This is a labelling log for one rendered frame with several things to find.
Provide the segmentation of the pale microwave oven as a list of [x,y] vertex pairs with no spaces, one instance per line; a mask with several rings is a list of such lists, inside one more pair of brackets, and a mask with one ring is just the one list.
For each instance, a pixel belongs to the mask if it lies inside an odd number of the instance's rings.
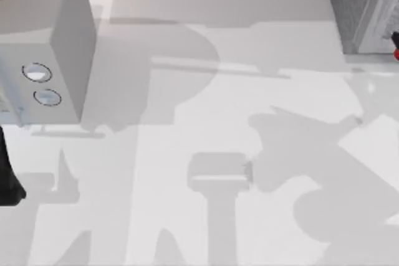
[[[97,29],[89,0],[0,0],[0,125],[76,124],[82,117]],[[52,71],[36,83],[22,66],[37,62]],[[58,92],[58,106],[34,100]]]

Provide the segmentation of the microwave knob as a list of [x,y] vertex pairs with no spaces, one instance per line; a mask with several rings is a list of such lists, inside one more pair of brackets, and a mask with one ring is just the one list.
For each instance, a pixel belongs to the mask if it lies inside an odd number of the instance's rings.
[[58,106],[62,101],[61,95],[49,88],[35,91],[33,97],[37,103],[46,107]]
[[48,82],[52,78],[52,71],[50,68],[37,62],[23,65],[21,70],[25,78],[32,82],[44,83]]

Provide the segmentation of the grey cabinet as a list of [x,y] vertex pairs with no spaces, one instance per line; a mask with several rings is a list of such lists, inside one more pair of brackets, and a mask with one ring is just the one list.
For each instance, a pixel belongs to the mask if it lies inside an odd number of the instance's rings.
[[393,54],[399,0],[330,0],[346,55]]

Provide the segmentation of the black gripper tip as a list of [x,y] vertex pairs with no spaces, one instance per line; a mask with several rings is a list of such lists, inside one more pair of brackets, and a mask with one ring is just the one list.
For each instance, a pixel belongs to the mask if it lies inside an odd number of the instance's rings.
[[26,195],[26,190],[11,166],[4,130],[0,126],[0,207],[16,206]]

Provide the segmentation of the red and black object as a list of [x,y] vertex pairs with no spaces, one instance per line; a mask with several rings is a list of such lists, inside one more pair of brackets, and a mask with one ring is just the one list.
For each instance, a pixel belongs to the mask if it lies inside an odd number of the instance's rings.
[[392,33],[391,40],[393,42],[393,45],[395,46],[393,56],[397,61],[399,61],[399,31],[395,31]]

